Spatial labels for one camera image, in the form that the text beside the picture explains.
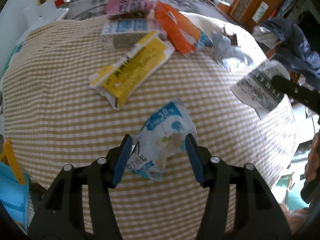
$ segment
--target yellow handle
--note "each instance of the yellow handle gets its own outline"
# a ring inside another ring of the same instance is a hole
[[[7,140],[3,144],[3,153],[5,153],[5,156],[7,157],[9,166],[10,166],[14,176],[16,177],[17,181],[21,185],[24,185],[26,183],[26,179],[24,178],[24,176],[22,174],[22,171],[21,171],[21,169],[19,167],[19,164],[17,162],[17,159],[14,156],[13,148],[12,148],[10,140]]]

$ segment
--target white label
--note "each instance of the white label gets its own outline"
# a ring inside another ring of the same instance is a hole
[[[256,23],[259,23],[263,15],[268,10],[268,8],[269,8],[269,5],[267,5],[265,2],[262,2],[258,10],[256,11],[256,13],[252,17],[252,20],[254,20]]]

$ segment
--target human hand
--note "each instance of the human hand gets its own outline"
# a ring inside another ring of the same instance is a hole
[[[304,176],[306,181],[310,182],[317,176],[317,169],[320,166],[320,155],[318,153],[318,147],[320,143],[320,131],[316,133],[312,140],[311,151],[308,155],[308,163],[305,166]]]

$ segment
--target person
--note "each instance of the person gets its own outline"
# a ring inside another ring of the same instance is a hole
[[[320,144],[320,130],[315,134],[312,140],[311,151],[308,155],[308,163],[305,166],[304,176],[307,182],[314,180],[317,176],[317,169],[320,166],[320,153],[318,152],[318,147]],[[294,234],[306,221],[311,210],[312,203],[310,203],[310,207],[297,209],[295,211],[290,211],[286,204],[280,204],[280,207],[288,221],[288,224],[291,228],[292,234]]]

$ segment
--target wooden door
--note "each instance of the wooden door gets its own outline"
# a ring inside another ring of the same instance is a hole
[[[259,22],[263,22],[267,20],[271,13],[274,10],[279,10],[284,3],[285,0],[252,0],[251,4],[247,8],[246,12],[244,13],[241,23],[243,26],[248,30],[249,32],[253,31],[253,27],[258,25],[259,23],[255,22],[252,17],[255,15],[257,12],[258,8],[262,4],[262,2],[266,3],[268,5],[268,9],[265,11],[263,14],[262,18],[260,19]]]

